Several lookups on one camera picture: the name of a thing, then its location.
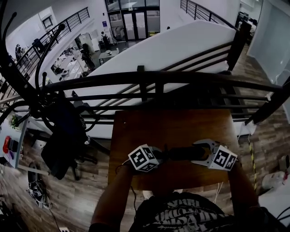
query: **person's right arm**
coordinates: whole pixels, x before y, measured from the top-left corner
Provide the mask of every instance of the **person's right arm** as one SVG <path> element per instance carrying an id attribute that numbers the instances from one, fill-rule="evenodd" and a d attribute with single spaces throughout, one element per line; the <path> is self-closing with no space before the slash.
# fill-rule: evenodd
<path id="1" fill-rule="evenodd" d="M 238 161 L 235 162 L 232 170 L 228 173 L 228 177 L 235 216 L 242 216 L 251 207 L 259 206 L 258 196 L 255 193 L 253 185 Z"/>

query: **white container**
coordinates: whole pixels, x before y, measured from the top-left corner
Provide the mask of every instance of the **white container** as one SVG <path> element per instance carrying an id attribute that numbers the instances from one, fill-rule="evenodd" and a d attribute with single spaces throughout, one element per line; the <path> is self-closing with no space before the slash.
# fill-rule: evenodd
<path id="1" fill-rule="evenodd" d="M 264 177 L 262 181 L 263 189 L 277 188 L 283 184 L 285 180 L 285 172 L 275 172 L 268 174 Z"/>

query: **forearm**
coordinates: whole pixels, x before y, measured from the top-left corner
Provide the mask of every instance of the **forearm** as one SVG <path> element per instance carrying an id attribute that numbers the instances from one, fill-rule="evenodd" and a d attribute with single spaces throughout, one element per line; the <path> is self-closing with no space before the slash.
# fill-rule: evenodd
<path id="1" fill-rule="evenodd" d="M 232 204 L 235 215 L 246 212 L 250 207 L 257 206 L 258 197 L 255 193 L 252 183 L 246 176 L 240 163 L 236 162 L 232 170 L 228 173 Z"/>
<path id="2" fill-rule="evenodd" d="M 92 224 L 104 223 L 119 228 L 123 218 L 133 177 L 129 166 L 121 166 L 114 181 L 106 188 L 95 209 Z"/>

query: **white cube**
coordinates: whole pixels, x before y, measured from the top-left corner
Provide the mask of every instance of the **white cube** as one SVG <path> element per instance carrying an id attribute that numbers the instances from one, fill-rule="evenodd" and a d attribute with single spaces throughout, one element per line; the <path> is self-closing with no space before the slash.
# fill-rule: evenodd
<path id="1" fill-rule="evenodd" d="M 209 169 L 230 171 L 237 159 L 237 155 L 224 146 L 219 146 L 217 152 L 212 156 Z"/>
<path id="2" fill-rule="evenodd" d="M 138 171 L 149 172 L 159 164 L 147 144 L 137 147 L 128 156 Z"/>

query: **brown tabletop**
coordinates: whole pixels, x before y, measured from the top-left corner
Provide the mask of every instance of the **brown tabletop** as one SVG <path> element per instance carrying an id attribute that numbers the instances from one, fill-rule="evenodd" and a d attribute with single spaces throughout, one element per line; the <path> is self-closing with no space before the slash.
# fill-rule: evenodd
<path id="1" fill-rule="evenodd" d="M 164 150 L 186 147 L 201 139 L 224 143 L 237 153 L 238 143 L 229 110 L 117 111 L 111 142 L 109 178 L 138 146 Z M 134 176 L 138 190 L 189 189 L 227 181 L 227 172 L 208 169 L 190 161 L 167 161 L 149 173 Z"/>

